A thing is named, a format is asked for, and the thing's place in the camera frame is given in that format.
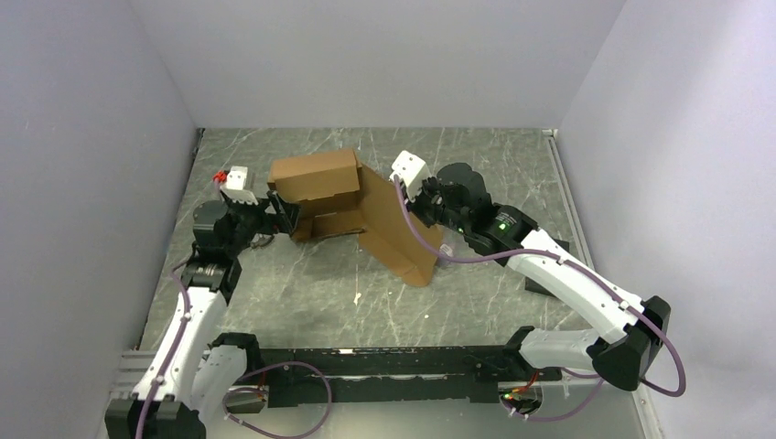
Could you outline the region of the brown cardboard box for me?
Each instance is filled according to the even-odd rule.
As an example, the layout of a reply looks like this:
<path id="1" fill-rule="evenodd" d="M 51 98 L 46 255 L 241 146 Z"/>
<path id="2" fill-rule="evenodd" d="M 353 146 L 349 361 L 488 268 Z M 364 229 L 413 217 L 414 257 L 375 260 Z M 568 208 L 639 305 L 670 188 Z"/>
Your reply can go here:
<path id="1" fill-rule="evenodd" d="M 437 257 L 409 230 L 393 183 L 351 148 L 275 160 L 267 185 L 301 207 L 296 242 L 355 234 L 361 248 L 410 286 L 431 283 Z"/>

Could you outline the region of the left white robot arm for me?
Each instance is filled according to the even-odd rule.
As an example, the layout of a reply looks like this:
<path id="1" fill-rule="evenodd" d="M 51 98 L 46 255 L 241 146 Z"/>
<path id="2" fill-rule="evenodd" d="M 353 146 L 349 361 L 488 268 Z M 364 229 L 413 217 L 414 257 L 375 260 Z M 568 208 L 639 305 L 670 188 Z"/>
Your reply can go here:
<path id="1" fill-rule="evenodd" d="M 233 383 L 261 376 L 256 336 L 214 331 L 242 273 L 239 254 L 258 235 L 292 235 L 300 212 L 275 191 L 258 198 L 249 190 L 222 193 L 194 209 L 191 254 L 170 273 L 178 287 L 170 325 L 144 375 L 127 395 L 110 400 L 108 437 L 204 438 Z"/>

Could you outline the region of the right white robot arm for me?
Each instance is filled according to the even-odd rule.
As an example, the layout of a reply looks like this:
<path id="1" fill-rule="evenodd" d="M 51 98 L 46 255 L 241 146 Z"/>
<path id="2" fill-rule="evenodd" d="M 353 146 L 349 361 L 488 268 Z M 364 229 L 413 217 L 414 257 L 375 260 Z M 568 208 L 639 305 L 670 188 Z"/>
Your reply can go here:
<path id="1" fill-rule="evenodd" d="M 506 345 L 504 367 L 517 380 L 538 369 L 592 370 L 624 391 L 640 385 L 671 397 L 686 390 L 686 372 L 666 335 L 672 312 L 660 296 L 643 299 L 606 280 L 514 206 L 495 203 L 483 177 L 465 163 L 401 166 L 391 175 L 405 217 L 459 233 L 472 262 L 495 261 L 540 284 L 575 310 L 588 330 L 522 327 Z"/>

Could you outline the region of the black handled claw hammer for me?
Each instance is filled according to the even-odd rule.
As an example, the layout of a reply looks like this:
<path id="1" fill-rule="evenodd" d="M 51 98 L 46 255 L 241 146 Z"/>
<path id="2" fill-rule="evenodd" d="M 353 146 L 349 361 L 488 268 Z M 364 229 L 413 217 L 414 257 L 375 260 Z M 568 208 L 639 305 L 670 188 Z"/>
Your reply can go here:
<path id="1" fill-rule="evenodd" d="M 275 239 L 275 236 L 273 234 L 257 233 L 250 241 L 250 248 L 252 250 L 265 248 L 268 245 L 270 245 L 274 241 L 274 239 Z"/>

